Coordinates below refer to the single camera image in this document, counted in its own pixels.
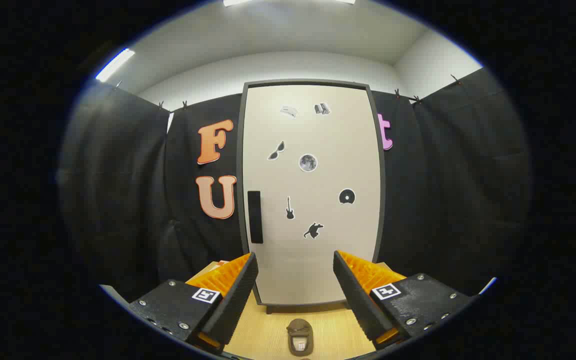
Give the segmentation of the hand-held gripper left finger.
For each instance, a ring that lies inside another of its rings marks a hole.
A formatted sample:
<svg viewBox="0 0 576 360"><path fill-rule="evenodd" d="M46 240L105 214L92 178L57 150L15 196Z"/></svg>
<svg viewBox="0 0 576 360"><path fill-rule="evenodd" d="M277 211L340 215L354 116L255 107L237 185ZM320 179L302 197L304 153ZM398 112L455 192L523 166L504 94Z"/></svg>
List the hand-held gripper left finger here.
<svg viewBox="0 0 576 360"><path fill-rule="evenodd" d="M178 341L220 354L233 337L258 273L256 254L249 252L192 280L165 280L128 303L128 309Z"/></svg>

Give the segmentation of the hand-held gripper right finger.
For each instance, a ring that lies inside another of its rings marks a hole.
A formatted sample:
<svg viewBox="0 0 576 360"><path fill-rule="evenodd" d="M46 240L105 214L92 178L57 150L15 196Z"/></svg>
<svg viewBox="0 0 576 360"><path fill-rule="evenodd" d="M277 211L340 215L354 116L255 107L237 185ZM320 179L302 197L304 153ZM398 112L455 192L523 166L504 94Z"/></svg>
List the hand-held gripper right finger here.
<svg viewBox="0 0 576 360"><path fill-rule="evenodd" d="M378 351L423 337L474 301L425 273L404 276L345 251L333 253L333 272L349 309Z"/></svg>

